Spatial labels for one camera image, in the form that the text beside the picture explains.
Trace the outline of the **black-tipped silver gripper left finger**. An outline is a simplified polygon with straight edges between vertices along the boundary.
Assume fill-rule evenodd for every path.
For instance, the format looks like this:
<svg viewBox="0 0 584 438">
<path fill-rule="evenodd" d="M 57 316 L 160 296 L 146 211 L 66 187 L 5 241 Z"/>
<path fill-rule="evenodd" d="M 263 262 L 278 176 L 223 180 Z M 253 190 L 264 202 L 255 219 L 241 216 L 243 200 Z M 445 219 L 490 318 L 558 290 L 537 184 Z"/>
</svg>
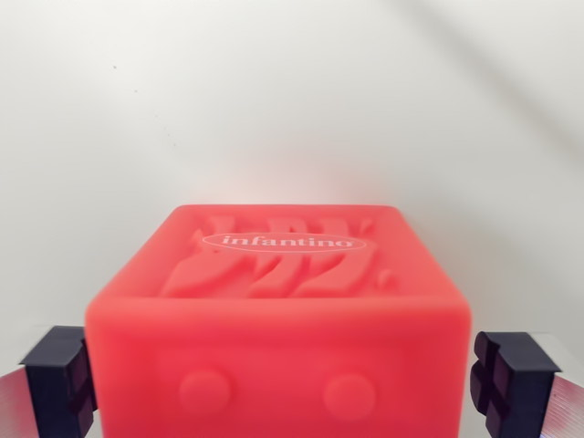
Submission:
<svg viewBox="0 0 584 438">
<path fill-rule="evenodd" d="M 3 437 L 85 437 L 97 409 L 82 327 L 52 327 L 1 371 Z"/>
</svg>

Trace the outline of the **black-tipped silver gripper right finger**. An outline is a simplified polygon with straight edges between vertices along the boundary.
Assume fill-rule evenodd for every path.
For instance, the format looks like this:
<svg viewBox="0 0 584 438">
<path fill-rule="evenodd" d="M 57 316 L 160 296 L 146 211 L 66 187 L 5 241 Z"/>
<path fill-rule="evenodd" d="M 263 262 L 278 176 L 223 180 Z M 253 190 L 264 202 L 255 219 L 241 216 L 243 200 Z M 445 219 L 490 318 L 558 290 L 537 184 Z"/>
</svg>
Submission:
<svg viewBox="0 0 584 438">
<path fill-rule="evenodd" d="M 547 333 L 479 332 L 470 394 L 492 437 L 581 437 L 583 365 Z"/>
</svg>

